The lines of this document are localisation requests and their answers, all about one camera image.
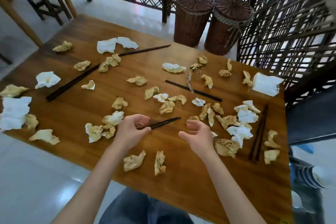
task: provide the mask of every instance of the chopstick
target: chopstick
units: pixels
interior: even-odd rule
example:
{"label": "chopstick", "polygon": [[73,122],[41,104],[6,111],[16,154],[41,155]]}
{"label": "chopstick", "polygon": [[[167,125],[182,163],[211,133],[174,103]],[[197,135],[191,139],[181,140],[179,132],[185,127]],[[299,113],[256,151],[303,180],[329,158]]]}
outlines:
{"label": "chopstick", "polygon": [[266,125],[266,118],[267,118],[267,113],[268,113],[268,104],[265,106],[263,112],[262,112],[262,118],[261,121],[258,125],[258,130],[257,130],[257,135],[256,135],[256,139],[253,142],[253,146],[249,155],[249,160],[252,161],[253,159],[253,154],[255,151],[255,147],[257,146],[258,143],[258,148],[257,148],[257,155],[256,155],[256,160],[259,161],[259,155],[261,152],[261,147],[263,144],[263,135],[264,135],[264,129],[265,129],[265,125]]}
{"label": "chopstick", "polygon": [[[166,82],[169,83],[169,84],[178,86],[178,87],[180,87],[180,88],[183,88],[183,89],[185,89],[185,90],[191,91],[191,90],[189,89],[189,87],[184,86],[184,85],[181,85],[181,84],[178,84],[178,83],[176,83],[176,82],[172,82],[172,81],[169,81],[169,80],[166,80]],[[204,92],[199,91],[199,90],[194,90],[194,92],[197,93],[197,94],[199,94],[199,95],[202,95],[202,96],[211,98],[211,99],[213,99],[213,100],[216,100],[216,101],[218,101],[218,102],[222,102],[222,101],[223,101],[221,98],[214,97],[214,96],[212,96],[212,95],[210,95],[210,94],[204,93]]]}
{"label": "chopstick", "polygon": [[179,120],[181,119],[181,117],[175,117],[175,118],[171,118],[171,119],[168,119],[168,120],[164,120],[164,121],[161,121],[161,122],[158,122],[158,123],[154,123],[154,124],[151,124],[151,125],[147,125],[147,126],[144,126],[144,127],[141,127],[141,128],[138,128],[138,129],[143,129],[143,128],[146,128],[146,127],[150,127],[151,129],[155,129],[155,128],[159,128],[163,125],[166,125],[170,122],[173,122],[173,121],[176,121],[176,120]]}
{"label": "chopstick", "polygon": [[[130,52],[124,52],[124,53],[119,54],[119,56],[125,56],[125,55],[129,55],[129,54],[142,53],[142,52],[149,52],[149,51],[153,51],[153,50],[167,48],[169,46],[170,46],[170,44],[169,45],[158,46],[158,47],[153,47],[153,48],[147,48],[147,49],[135,50],[135,51],[130,51]],[[93,71],[97,70],[99,68],[99,66],[100,66],[100,64],[95,65],[91,69],[87,70],[86,72],[84,72],[81,75],[77,76],[76,78],[74,78],[73,80],[71,80],[70,82],[68,82],[67,84],[65,84],[62,87],[60,87],[58,90],[55,90],[54,92],[50,93],[46,97],[46,100],[48,102],[53,101],[55,98],[57,98],[59,95],[61,95],[62,93],[64,93],[68,89],[70,89],[72,86],[74,86],[76,83],[78,83],[79,81],[81,81],[82,79],[84,79],[90,73],[92,73]]]}

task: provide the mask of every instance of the brown wicker basket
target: brown wicker basket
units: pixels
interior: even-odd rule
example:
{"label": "brown wicker basket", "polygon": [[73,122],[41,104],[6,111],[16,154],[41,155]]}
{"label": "brown wicker basket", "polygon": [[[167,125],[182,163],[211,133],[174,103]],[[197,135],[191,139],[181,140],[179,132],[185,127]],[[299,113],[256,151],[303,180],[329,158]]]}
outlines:
{"label": "brown wicker basket", "polygon": [[213,0],[176,0],[174,41],[196,46],[213,9]]}
{"label": "brown wicker basket", "polygon": [[215,0],[204,47],[215,55],[227,54],[254,16],[253,8],[242,0]]}

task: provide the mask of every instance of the white floor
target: white floor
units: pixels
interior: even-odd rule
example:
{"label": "white floor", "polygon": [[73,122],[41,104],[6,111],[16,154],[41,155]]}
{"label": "white floor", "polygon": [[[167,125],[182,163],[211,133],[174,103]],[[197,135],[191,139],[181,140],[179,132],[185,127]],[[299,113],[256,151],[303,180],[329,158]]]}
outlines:
{"label": "white floor", "polygon": [[[161,23],[161,11],[145,8],[120,0],[72,0],[78,13],[88,14],[102,20],[158,37],[173,39],[174,14],[167,24]],[[42,21],[26,0],[15,0],[15,10],[35,30],[43,42],[61,29],[54,18],[46,16]],[[63,22],[69,23],[65,14]],[[202,49],[207,28],[197,48]],[[33,42],[19,27],[0,10],[0,52],[14,64],[0,61],[0,79],[37,50]],[[236,57],[236,47],[227,55]],[[313,155],[295,147],[295,156],[322,167],[334,168],[336,140],[315,144]],[[48,223],[70,200],[89,175],[89,171],[73,163],[55,157],[21,141],[0,134],[0,223]],[[95,223],[98,223],[105,208],[124,189],[111,181]],[[334,223],[333,205],[336,189],[323,191],[326,224]],[[193,221],[207,223],[191,216]]]}

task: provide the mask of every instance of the jeans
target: jeans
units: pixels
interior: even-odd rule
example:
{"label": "jeans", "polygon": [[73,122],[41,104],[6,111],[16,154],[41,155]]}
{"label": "jeans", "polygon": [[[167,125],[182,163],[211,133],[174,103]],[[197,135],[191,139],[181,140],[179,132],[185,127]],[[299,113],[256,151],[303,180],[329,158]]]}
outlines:
{"label": "jeans", "polygon": [[146,194],[124,189],[107,207],[99,224],[194,224],[189,215]]}

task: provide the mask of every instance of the person's right arm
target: person's right arm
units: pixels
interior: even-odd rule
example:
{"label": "person's right arm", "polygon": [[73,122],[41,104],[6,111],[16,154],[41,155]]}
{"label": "person's right arm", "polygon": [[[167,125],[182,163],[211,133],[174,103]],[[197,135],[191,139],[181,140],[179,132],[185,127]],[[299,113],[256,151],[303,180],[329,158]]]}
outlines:
{"label": "person's right arm", "polygon": [[179,136],[204,162],[230,224],[266,224],[217,155],[210,128],[198,120],[188,120],[187,128],[193,131]]}

